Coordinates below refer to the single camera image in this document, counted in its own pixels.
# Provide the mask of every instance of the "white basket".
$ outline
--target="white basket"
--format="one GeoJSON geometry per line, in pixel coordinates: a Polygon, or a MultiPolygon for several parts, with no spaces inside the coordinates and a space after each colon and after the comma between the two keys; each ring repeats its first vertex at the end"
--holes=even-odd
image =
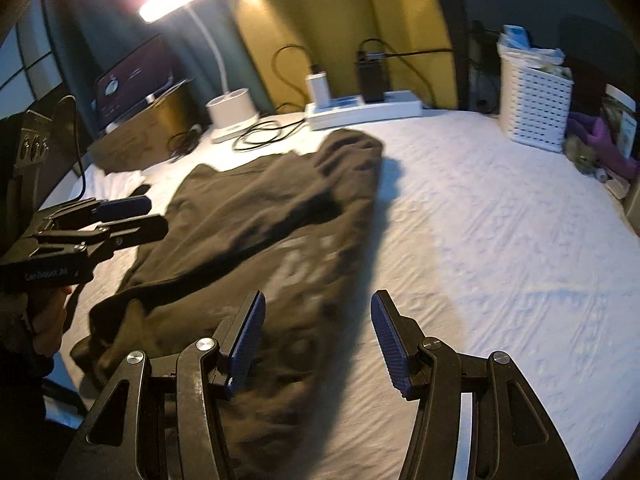
{"type": "Polygon", "coordinates": [[[502,58],[500,127],[516,142],[562,151],[574,82],[502,58]]]}

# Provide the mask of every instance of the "cardboard box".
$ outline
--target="cardboard box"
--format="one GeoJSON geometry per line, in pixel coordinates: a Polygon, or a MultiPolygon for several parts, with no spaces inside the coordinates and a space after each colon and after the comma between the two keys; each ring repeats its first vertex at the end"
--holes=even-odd
{"type": "Polygon", "coordinates": [[[146,170],[170,158],[173,136],[197,124],[198,109],[186,82],[162,94],[111,133],[89,146],[96,166],[105,173],[146,170]]]}

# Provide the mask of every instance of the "power strip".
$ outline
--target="power strip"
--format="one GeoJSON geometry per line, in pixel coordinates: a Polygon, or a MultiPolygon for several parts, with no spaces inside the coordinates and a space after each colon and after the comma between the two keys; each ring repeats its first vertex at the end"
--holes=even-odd
{"type": "Polygon", "coordinates": [[[311,130],[421,116],[422,101],[409,90],[385,92],[381,103],[366,104],[362,96],[357,95],[332,99],[327,108],[317,108],[315,103],[306,106],[306,120],[311,130]]]}

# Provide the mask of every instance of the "blue rubber pad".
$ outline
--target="blue rubber pad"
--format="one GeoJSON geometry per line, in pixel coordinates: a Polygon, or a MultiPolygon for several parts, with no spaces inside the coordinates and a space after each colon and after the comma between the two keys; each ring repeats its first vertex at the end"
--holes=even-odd
{"type": "Polygon", "coordinates": [[[260,335],[264,316],[266,314],[266,302],[262,294],[258,294],[246,317],[238,341],[229,356],[229,380],[225,389],[230,397],[244,387],[249,366],[254,359],[255,351],[260,344],[260,335]]]}
{"type": "Polygon", "coordinates": [[[400,390],[403,397],[407,397],[412,390],[409,379],[408,355],[404,351],[398,332],[396,332],[391,318],[377,294],[371,298],[371,320],[391,382],[394,388],[400,390]]]}
{"type": "Polygon", "coordinates": [[[151,200],[148,196],[132,196],[121,200],[102,202],[96,211],[100,222],[115,222],[135,216],[144,216],[151,211],[151,200]]]}

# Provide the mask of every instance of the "bed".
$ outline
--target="bed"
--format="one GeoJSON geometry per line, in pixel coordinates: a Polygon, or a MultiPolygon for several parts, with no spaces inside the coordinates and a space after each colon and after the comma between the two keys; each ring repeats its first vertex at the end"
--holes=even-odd
{"type": "MultiPolygon", "coordinates": [[[[417,405],[392,388],[370,322],[370,295],[386,288],[403,315],[456,351],[508,352],[580,478],[600,480],[640,420],[640,240],[607,191],[564,156],[507,140],[479,114],[430,111],[354,127],[385,143],[367,262],[312,431],[280,477],[398,478],[417,405]]],[[[123,198],[145,181],[152,212],[163,213],[197,164],[225,171],[269,153],[314,152],[327,134],[303,129],[247,153],[203,140],[176,163],[117,184],[105,186],[92,169],[88,189],[123,198]]],[[[97,267],[63,339],[63,361],[85,396],[69,352],[134,259],[125,250],[97,267]]],[[[456,479],[466,478],[470,438],[464,397],[456,479]]]]}

